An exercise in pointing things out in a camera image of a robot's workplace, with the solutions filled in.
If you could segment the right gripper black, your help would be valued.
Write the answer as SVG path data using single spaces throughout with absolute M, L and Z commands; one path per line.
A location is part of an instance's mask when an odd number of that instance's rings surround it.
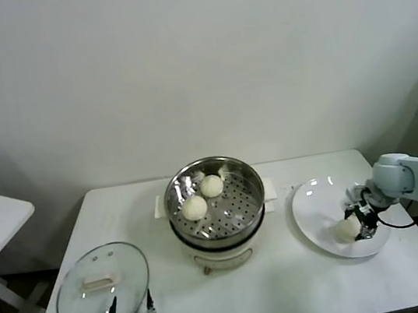
M 370 240 L 378 227 L 378 214 L 367 200 L 370 194 L 367 186 L 356 185 L 348 191 L 347 200 L 344 203 L 344 219 L 355 216 L 360 225 L 356 241 Z

